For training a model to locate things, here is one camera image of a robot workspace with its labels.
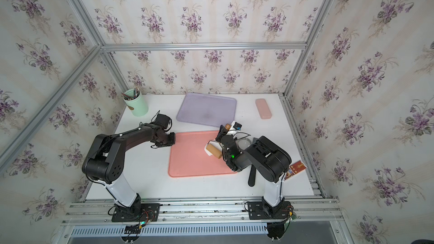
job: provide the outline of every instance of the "lavender tray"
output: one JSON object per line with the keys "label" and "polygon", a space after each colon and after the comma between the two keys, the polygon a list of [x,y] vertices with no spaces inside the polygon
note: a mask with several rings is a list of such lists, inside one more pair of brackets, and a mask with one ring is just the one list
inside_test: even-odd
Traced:
{"label": "lavender tray", "polygon": [[176,120],[204,126],[220,127],[235,118],[236,99],[219,95],[188,93]]}

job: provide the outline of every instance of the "floral wallpaper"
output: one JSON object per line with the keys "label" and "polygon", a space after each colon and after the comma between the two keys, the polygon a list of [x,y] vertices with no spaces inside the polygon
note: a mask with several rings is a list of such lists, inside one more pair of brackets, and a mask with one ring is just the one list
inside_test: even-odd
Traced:
{"label": "floral wallpaper", "polygon": [[112,53],[130,87],[148,94],[283,92],[299,55],[293,49]]}
{"label": "floral wallpaper", "polygon": [[[8,92],[2,94],[10,117],[16,113],[14,101]],[[89,184],[81,171],[84,157],[96,135],[114,132],[125,106],[119,95],[99,61],[82,74],[0,177],[0,208],[11,217],[0,222],[0,242],[51,243],[67,204],[84,199]],[[19,225],[26,225],[29,234],[20,234]]]}
{"label": "floral wallpaper", "polygon": [[291,92],[355,243],[434,239],[433,16],[434,0],[335,0]]}
{"label": "floral wallpaper", "polygon": [[105,42],[128,44],[304,41],[323,0],[83,2]]}
{"label": "floral wallpaper", "polygon": [[0,151],[91,48],[66,0],[0,0]]}

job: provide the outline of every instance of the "pink pencil case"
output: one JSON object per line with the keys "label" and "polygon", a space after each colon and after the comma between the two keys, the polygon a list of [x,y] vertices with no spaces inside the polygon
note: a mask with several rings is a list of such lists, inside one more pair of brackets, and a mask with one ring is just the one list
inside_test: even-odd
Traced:
{"label": "pink pencil case", "polygon": [[261,119],[266,120],[271,118],[271,111],[268,107],[267,101],[263,98],[256,99],[256,107],[258,108],[259,116]]}

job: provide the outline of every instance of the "pen holder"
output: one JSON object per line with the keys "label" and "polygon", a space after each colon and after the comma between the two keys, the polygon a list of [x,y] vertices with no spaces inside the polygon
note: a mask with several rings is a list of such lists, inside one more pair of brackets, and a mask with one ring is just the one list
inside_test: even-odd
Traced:
{"label": "pen holder", "polygon": [[[134,89],[129,89],[124,94],[128,96],[133,96]],[[140,91],[138,91],[138,96],[133,100],[125,100],[125,104],[127,104],[127,107],[131,110],[134,116],[141,117],[148,113],[148,104],[143,98],[143,95]]]}

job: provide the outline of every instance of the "pink tray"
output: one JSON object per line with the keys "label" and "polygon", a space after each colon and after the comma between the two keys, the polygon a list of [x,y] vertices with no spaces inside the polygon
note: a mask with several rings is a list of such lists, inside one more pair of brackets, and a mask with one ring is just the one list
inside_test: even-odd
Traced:
{"label": "pink tray", "polygon": [[171,147],[169,176],[191,177],[236,173],[223,158],[205,153],[205,145],[216,138],[217,130],[176,133],[176,143]]}

